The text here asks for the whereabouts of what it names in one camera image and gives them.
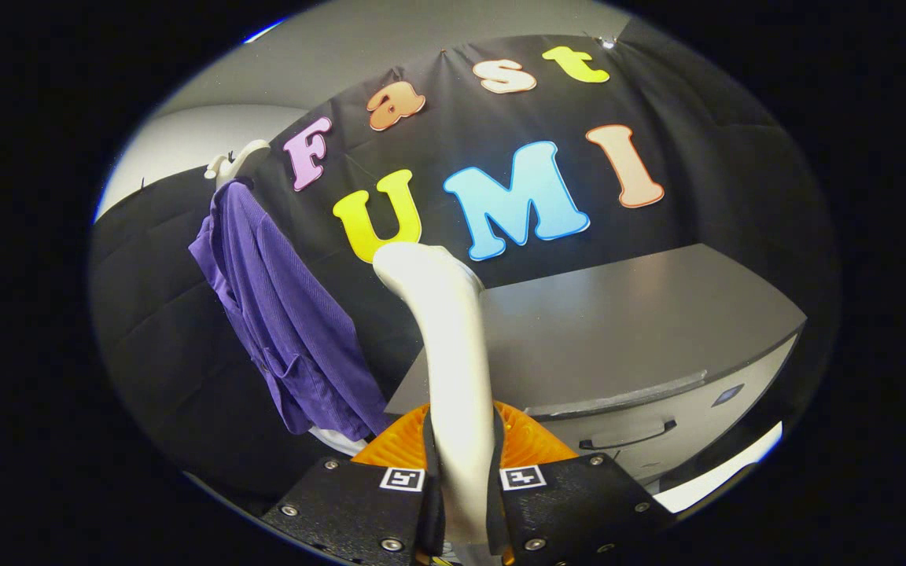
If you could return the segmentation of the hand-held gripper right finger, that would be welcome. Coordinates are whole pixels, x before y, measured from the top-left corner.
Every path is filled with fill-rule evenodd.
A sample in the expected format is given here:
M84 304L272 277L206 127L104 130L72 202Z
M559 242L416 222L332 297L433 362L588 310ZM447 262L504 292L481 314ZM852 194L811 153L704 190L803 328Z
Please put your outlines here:
M499 565L600 565L675 524L607 454L576 454L505 402L493 417L488 545Z

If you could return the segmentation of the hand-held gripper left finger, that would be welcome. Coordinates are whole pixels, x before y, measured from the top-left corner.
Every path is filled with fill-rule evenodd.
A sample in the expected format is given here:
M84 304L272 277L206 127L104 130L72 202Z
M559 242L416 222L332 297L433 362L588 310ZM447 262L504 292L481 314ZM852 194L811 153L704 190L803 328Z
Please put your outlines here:
M320 459L261 522L342 564L427 565L444 550L438 467L425 404L354 458Z

